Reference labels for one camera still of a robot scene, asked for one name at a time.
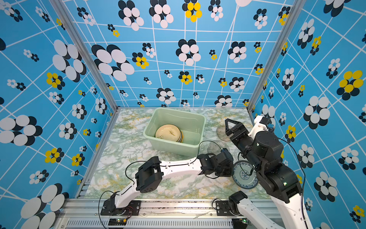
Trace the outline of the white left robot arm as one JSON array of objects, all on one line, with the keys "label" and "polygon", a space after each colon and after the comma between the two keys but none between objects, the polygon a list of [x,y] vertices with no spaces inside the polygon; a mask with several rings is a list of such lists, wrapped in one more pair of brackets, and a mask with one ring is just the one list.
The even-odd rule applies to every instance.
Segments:
[{"label": "white left robot arm", "polygon": [[131,183],[122,191],[110,197],[109,206],[115,209],[126,208],[141,193],[149,193],[158,188],[161,181],[185,175],[206,176],[214,174],[218,177],[230,177],[233,174],[234,159],[226,149],[219,154],[199,154],[197,157],[182,161],[163,161],[158,156],[143,161]]}]

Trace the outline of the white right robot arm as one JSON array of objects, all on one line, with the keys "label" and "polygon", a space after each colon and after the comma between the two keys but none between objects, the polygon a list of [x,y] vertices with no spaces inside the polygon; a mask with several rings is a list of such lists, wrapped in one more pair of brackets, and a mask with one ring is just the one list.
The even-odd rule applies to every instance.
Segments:
[{"label": "white right robot arm", "polygon": [[285,229],[311,229],[304,202],[304,188],[296,173],[282,162],[284,149],[269,118],[257,116],[251,130],[227,118],[226,135],[256,174],[259,184],[276,205]]}]

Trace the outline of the beige bamboo print plate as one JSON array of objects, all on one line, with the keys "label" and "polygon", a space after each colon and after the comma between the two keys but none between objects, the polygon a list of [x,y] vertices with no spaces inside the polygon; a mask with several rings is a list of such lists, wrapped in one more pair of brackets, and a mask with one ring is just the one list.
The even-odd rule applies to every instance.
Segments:
[{"label": "beige bamboo print plate", "polygon": [[184,136],[177,126],[167,124],[157,129],[155,133],[155,138],[173,142],[182,142]]}]

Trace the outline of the blue patterned plate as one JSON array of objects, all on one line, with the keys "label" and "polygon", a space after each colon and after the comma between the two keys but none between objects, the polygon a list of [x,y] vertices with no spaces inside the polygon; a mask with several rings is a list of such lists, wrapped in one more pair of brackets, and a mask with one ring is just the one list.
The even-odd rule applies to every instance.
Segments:
[{"label": "blue patterned plate", "polygon": [[259,181],[255,171],[251,172],[252,166],[246,160],[240,160],[234,164],[232,178],[242,189],[254,189]]}]

